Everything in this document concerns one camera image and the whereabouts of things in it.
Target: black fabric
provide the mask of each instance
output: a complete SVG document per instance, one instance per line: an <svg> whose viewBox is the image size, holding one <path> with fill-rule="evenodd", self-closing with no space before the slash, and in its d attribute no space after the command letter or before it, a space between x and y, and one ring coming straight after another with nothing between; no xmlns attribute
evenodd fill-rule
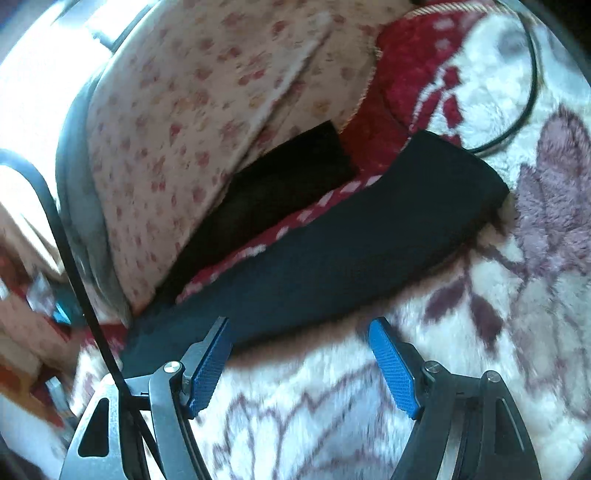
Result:
<svg viewBox="0 0 591 480"><path fill-rule="evenodd" d="M428 132L386 174L173 309L139 319L124 375L179 360L218 316L236 343L336 319L391 294L476 235L508 194L484 161Z"/></svg>
<svg viewBox="0 0 591 480"><path fill-rule="evenodd" d="M221 204L181 251L152 305L173 304L199 270L215 265L290 213L351 180L355 173L331 122L266 153L234 175Z"/></svg>

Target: blue textured rubber pad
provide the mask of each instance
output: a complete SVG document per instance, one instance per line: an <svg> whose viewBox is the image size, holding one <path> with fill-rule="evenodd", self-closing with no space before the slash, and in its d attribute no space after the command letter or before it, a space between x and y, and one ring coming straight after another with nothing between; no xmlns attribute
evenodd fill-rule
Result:
<svg viewBox="0 0 591 480"><path fill-rule="evenodd" d="M225 322L217 333L209 352L193 377L191 399L187 408L193 416L197 416L201 410L209 405L217 381L222 374L226 361L232 351L232 337L230 335L229 322Z"/></svg>
<svg viewBox="0 0 591 480"><path fill-rule="evenodd" d="M415 397L413 378L378 320L373 320L369 324L369 346L374 352L396 406L415 419L420 406Z"/></svg>

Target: plush blanket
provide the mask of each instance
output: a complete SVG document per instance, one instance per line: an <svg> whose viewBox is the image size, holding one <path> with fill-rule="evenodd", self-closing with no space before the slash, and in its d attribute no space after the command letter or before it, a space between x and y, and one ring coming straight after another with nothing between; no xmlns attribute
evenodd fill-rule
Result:
<svg viewBox="0 0 591 480"><path fill-rule="evenodd" d="M534 112L486 157L512 192L498 219L401 294L233 357L192 424L212 477L390 478L413 423L395 408L363 335L382 314L451 372L500 372L543 478L571 474L591 432L591 91L552 34L540 24L534 34ZM527 100L521 26L486 5L419 9L386 27L378 47L376 76L342 134L353 150L387 155L400 129L419 128L475 147Z"/></svg>

